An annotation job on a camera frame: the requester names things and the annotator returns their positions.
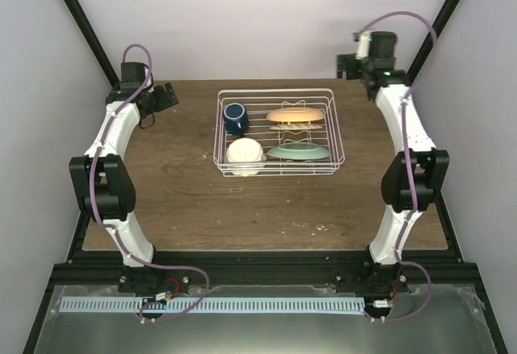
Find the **dark blue ceramic mug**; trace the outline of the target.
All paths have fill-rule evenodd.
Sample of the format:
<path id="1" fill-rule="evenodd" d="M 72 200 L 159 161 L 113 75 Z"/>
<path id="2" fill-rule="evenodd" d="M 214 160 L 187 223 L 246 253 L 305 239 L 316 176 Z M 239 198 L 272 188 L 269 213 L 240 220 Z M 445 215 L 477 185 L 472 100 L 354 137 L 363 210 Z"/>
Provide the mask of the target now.
<path id="1" fill-rule="evenodd" d="M 230 103 L 223 109 L 225 130 L 233 136 L 243 137 L 250 124 L 245 107 L 241 103 Z"/>

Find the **orange round plate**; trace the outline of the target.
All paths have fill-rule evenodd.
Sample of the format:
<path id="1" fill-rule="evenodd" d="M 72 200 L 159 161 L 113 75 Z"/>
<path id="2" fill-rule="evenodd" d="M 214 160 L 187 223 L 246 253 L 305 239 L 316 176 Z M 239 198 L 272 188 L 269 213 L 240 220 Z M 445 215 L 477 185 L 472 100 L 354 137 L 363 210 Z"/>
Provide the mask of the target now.
<path id="1" fill-rule="evenodd" d="M 323 120 L 324 113 L 311 107 L 282 107 L 267 114 L 267 120 L 278 123 L 308 123 Z"/>

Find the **yellow patterned plate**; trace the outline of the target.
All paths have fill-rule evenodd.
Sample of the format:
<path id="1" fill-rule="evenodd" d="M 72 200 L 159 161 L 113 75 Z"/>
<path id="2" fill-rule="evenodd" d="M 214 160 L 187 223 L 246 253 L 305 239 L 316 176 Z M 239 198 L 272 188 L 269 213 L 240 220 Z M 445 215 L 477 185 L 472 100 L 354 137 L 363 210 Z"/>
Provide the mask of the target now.
<path id="1" fill-rule="evenodd" d="M 269 127 L 270 130 L 273 131 L 310 131 L 310 130 L 319 130 L 322 129 L 323 126 L 319 124 L 313 123 L 285 123 L 285 124 L 274 124 Z"/>

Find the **white scalloped bowl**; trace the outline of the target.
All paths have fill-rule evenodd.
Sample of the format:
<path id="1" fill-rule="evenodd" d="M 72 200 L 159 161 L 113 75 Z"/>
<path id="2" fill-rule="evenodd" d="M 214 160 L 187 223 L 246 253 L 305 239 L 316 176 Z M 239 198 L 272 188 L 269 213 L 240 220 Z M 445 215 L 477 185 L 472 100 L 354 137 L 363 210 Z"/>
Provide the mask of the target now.
<path id="1" fill-rule="evenodd" d="M 266 155 L 258 141 L 244 137 L 229 145 L 226 160 L 233 175 L 247 177 L 257 175 L 264 168 Z"/>

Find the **white wire dish rack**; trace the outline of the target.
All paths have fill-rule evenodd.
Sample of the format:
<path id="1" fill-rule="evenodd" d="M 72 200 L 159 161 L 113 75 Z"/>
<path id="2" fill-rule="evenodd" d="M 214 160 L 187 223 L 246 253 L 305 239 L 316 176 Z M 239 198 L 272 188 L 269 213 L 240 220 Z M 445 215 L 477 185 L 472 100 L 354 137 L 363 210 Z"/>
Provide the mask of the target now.
<path id="1" fill-rule="evenodd" d="M 257 162 L 232 162 L 229 147 L 239 137 L 231 135 L 224 122 L 224 109 L 241 104 L 247 112 L 250 127 L 245 138 L 258 142 L 263 156 Z M 322 113 L 322 119 L 308 124 L 308 129 L 282 129 L 267 115 L 286 107 L 311 107 Z M 279 145 L 319 145 L 328 155 L 324 158 L 276 158 L 269 152 Z M 227 177 L 332 175 L 345 162 L 343 139 L 339 127 L 334 92 L 329 88 L 222 90 L 217 94 L 213 162 Z"/>

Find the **light teal plate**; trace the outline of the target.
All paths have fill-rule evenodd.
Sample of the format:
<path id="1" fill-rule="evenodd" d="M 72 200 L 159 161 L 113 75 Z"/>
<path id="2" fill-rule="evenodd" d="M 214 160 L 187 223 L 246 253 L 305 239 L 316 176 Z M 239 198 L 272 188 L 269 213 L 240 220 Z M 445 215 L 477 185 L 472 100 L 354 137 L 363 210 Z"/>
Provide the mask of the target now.
<path id="1" fill-rule="evenodd" d="M 318 160 L 328 158 L 327 148 L 311 142 L 285 142 L 267 152 L 268 156 L 295 161 Z"/>

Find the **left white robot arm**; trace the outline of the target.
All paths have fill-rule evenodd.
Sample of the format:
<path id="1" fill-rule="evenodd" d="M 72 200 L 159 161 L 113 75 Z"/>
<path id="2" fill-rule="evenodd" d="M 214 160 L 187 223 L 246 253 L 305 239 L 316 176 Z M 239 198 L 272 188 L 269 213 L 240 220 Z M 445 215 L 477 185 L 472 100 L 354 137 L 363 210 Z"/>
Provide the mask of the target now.
<path id="1" fill-rule="evenodd" d="M 137 283 L 149 293 L 165 283 L 165 272 L 148 264 L 154 246 L 146 239 L 136 214 L 137 194 L 124 156 L 133 131 L 142 121 L 179 100 L 171 84 L 155 86 L 149 66 L 121 63 L 121 81 L 106 98 L 105 116 L 86 152 L 69 161 L 69 173 L 81 212 L 103 227 L 119 249 L 123 264 L 140 268 Z"/>

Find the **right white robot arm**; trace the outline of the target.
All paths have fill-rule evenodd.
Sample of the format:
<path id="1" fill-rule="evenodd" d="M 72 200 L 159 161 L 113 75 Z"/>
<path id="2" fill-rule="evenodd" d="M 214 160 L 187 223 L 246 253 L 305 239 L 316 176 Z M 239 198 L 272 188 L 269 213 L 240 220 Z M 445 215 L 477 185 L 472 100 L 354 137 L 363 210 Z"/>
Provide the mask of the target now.
<path id="1" fill-rule="evenodd" d="M 401 262 L 410 231 L 434 204 L 450 158 L 427 134 L 406 72 L 395 67 L 397 35 L 367 29 L 356 33 L 354 39 L 357 50 L 338 56 L 337 75 L 363 82 L 368 99 L 385 119 L 394 149 L 394 158 L 381 180 L 385 213 L 369 246 L 374 263 L 359 270 L 361 286 L 375 292 L 388 281 L 382 265 Z"/>

